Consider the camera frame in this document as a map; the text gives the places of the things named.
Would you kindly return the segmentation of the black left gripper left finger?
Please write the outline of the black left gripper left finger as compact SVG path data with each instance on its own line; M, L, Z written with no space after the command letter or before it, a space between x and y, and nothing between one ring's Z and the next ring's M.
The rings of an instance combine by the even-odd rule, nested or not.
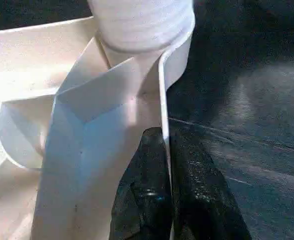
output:
M167 153L159 127L146 129L111 211L109 239L168 240L173 218Z

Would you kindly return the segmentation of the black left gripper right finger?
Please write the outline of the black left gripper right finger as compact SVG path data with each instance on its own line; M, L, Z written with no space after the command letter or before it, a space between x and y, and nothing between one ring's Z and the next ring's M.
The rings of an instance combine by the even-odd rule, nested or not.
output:
M191 129L170 133L174 238L250 240L227 181Z

